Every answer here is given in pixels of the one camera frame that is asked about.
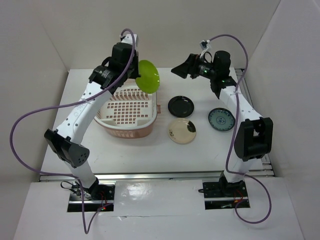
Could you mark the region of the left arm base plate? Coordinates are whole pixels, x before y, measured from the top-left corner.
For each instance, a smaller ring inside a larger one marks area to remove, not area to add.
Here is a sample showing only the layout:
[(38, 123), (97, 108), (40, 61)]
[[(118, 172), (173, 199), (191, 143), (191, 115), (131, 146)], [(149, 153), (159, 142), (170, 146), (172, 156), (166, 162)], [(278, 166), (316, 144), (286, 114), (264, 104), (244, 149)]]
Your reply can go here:
[[(96, 212), (99, 208), (102, 208), (101, 212), (113, 212), (114, 211), (114, 198), (115, 198), (115, 183), (104, 184), (102, 191), (95, 196), (89, 195), (84, 192), (84, 212)], [(68, 213), (80, 213), (82, 211), (82, 195), (78, 186), (71, 187), (71, 193), (69, 195), (67, 212)]]

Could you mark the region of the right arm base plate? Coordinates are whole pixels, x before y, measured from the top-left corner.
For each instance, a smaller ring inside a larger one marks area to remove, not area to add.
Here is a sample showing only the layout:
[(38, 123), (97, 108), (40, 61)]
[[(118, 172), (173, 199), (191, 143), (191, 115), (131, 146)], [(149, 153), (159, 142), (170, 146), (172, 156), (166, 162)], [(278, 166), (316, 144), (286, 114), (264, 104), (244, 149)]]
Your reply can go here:
[(231, 187), (224, 187), (221, 182), (203, 182), (198, 190), (203, 194), (206, 210), (222, 210), (250, 208), (247, 187), (244, 181), (235, 183)]

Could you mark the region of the green plate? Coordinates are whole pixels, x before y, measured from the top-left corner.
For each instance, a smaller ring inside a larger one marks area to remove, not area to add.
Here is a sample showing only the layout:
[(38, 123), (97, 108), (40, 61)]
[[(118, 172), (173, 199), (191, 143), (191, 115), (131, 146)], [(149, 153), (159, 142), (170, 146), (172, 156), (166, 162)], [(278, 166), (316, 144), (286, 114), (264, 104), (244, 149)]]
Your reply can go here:
[(140, 77), (135, 79), (138, 88), (147, 94), (156, 93), (160, 87), (160, 76), (155, 65), (148, 60), (140, 60), (138, 70)]

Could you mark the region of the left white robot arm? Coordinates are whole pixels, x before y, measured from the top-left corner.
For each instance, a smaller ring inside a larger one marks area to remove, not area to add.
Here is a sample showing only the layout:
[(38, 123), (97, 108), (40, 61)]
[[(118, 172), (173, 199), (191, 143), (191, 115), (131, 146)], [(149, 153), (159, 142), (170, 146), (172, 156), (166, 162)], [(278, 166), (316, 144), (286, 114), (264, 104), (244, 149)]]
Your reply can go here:
[(54, 153), (82, 183), (81, 194), (88, 200), (99, 196), (104, 188), (93, 174), (89, 149), (82, 146), (83, 137), (100, 108), (127, 79), (139, 77), (139, 58), (133, 43), (118, 42), (112, 54), (89, 76), (81, 104), (55, 129), (48, 129), (44, 138)]

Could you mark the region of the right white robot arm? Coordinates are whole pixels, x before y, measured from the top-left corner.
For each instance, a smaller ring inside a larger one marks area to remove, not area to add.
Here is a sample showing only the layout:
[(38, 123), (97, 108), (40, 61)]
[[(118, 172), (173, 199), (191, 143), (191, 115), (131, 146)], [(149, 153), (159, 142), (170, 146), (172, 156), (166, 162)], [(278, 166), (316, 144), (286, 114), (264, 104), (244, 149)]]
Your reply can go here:
[(243, 189), (252, 164), (271, 151), (273, 137), (273, 121), (252, 108), (239, 89), (240, 82), (230, 76), (230, 66), (230, 54), (219, 50), (211, 61), (191, 53), (185, 62), (171, 69), (183, 79), (208, 79), (211, 91), (227, 106), (226, 110), (215, 108), (209, 114), (221, 132), (234, 131), (217, 187), (224, 197), (232, 197)]

